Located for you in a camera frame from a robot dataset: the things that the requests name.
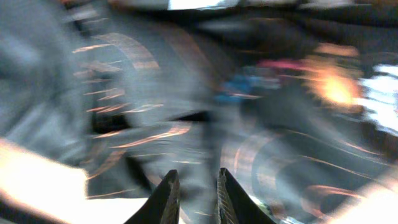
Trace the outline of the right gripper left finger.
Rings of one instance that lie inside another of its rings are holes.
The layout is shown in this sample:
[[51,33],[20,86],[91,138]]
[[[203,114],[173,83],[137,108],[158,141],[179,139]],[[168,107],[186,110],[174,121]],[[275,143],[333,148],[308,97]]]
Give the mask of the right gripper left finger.
[[146,203],[124,224],[178,224],[180,182],[177,170],[170,170]]

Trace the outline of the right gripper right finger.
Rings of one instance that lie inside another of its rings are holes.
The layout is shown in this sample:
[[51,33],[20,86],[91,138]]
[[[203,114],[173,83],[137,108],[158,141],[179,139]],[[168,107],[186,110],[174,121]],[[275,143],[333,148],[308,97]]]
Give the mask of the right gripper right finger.
[[218,224],[275,224],[249,197],[227,168],[217,180]]

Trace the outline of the black orange patterned jersey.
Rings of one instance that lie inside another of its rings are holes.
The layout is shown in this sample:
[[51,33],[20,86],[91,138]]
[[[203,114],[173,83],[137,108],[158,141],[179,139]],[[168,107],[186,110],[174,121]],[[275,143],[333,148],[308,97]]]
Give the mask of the black orange patterned jersey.
[[275,223],[397,222],[396,1],[2,1],[1,222],[125,223],[219,170]]

